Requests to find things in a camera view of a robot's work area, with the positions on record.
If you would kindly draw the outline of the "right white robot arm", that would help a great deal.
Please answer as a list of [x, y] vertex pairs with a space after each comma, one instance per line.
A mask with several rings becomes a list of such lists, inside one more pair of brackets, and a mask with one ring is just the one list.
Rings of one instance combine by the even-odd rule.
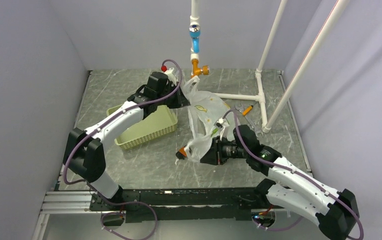
[[359, 210], [348, 189], [329, 187], [288, 161], [280, 152], [259, 140], [247, 125], [233, 130], [234, 140], [211, 136], [193, 155], [200, 163], [222, 165], [228, 159], [245, 159], [251, 169], [266, 176], [254, 188], [256, 205], [280, 206], [316, 225], [330, 240], [346, 240], [357, 225]]

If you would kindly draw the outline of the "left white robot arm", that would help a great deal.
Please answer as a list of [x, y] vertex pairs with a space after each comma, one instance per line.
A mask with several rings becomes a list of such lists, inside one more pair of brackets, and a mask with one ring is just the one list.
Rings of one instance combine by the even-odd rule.
[[85, 130], [74, 128], [65, 147], [64, 182], [69, 183], [66, 174], [71, 170], [103, 196], [102, 202], [108, 209], [118, 209], [124, 201], [123, 188], [106, 172], [106, 152], [117, 137], [152, 115], [159, 106], [170, 109], [189, 106], [180, 87], [181, 80], [181, 70], [163, 66], [161, 71], [152, 72], [147, 83], [115, 113]]

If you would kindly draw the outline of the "white plastic bag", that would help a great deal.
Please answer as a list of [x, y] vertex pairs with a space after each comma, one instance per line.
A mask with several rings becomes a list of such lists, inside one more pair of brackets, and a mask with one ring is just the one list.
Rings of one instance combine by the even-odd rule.
[[190, 105], [186, 108], [192, 139], [185, 145], [186, 159], [198, 162], [209, 151], [212, 139], [221, 137], [223, 140], [233, 141], [233, 129], [235, 122], [232, 115], [225, 117], [226, 129], [222, 130], [215, 123], [230, 110], [230, 107], [216, 94], [198, 90], [200, 79], [192, 77], [181, 85], [181, 90], [189, 100]]

